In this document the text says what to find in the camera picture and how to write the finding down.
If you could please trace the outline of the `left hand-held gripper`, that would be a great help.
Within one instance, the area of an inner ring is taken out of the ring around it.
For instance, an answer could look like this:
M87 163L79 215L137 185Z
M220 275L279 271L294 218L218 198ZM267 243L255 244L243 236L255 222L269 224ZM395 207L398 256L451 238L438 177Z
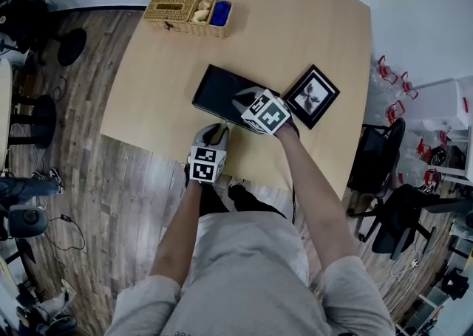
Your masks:
M225 166L230 130L230 123L215 123L196 133L189 154L190 179L216 182Z

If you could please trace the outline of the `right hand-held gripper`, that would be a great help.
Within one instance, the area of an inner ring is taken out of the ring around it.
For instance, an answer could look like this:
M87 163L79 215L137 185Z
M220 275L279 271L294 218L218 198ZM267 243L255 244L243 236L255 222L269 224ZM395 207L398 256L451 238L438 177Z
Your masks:
M299 136L287 104L269 89L254 86L235 94L231 100L239 107L242 120L257 134L274 135L283 126L290 126Z

